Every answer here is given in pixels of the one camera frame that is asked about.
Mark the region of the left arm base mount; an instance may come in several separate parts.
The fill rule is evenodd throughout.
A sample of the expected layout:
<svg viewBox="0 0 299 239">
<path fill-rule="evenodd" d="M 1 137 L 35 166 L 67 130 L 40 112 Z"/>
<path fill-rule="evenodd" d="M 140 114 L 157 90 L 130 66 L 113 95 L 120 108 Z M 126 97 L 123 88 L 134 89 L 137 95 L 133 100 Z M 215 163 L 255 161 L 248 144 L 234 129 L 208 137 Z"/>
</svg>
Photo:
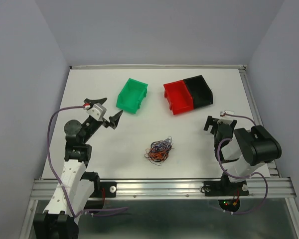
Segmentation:
<svg viewBox="0 0 299 239">
<path fill-rule="evenodd" d="M 115 181 L 101 181 L 100 186 L 92 182 L 92 192 L 90 198 L 115 198 L 117 193 L 117 183 Z"/>
</svg>

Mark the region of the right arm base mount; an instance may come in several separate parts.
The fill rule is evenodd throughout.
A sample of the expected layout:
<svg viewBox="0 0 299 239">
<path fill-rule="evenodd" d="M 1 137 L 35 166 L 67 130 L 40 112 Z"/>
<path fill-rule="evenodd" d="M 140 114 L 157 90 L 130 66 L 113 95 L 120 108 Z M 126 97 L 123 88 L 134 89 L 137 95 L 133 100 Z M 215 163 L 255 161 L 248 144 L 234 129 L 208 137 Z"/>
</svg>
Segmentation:
<svg viewBox="0 0 299 239">
<path fill-rule="evenodd" d="M 243 190 L 246 181 L 231 183 L 223 181 L 204 181 L 201 193 L 207 197 L 249 196 L 249 190 Z"/>
</svg>

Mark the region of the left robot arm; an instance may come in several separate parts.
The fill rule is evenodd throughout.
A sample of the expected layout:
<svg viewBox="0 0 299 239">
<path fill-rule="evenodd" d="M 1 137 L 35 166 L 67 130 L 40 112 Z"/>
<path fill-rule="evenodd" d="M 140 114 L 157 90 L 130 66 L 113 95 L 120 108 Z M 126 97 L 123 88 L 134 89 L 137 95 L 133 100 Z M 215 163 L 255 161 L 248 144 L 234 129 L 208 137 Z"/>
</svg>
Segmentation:
<svg viewBox="0 0 299 239">
<path fill-rule="evenodd" d="M 105 190 L 101 186 L 96 172 L 88 172 L 87 166 L 91 158 L 92 146 L 87 141 L 101 127 L 116 129 L 122 111 L 108 119 L 104 118 L 106 108 L 103 106 L 107 98 L 97 100 L 85 99 L 78 106 L 89 116 L 80 123 L 72 119 L 64 126 L 65 157 L 62 173 L 57 174 L 53 168 L 51 156 L 47 157 L 50 169 L 58 184 L 48 205 L 33 220 L 35 236 L 38 239 L 76 239 L 79 235 L 78 222 L 82 215 L 107 217 L 123 213 L 127 207 L 114 209 L 86 209 L 90 196 L 99 193 L 105 198 Z"/>
</svg>

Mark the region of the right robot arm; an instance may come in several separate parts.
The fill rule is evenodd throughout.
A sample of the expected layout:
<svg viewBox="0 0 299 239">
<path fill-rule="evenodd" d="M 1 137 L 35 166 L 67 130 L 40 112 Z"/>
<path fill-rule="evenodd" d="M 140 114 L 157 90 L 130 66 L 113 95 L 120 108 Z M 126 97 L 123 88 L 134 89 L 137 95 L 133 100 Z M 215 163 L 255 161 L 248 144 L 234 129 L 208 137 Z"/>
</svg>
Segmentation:
<svg viewBox="0 0 299 239">
<path fill-rule="evenodd" d="M 262 126 L 235 128 L 237 120 L 208 116 L 204 130 L 211 128 L 214 154 L 223 173 L 218 181 L 204 181 L 207 197 L 248 196 L 246 179 L 267 163 L 281 157 L 278 141 Z"/>
</svg>

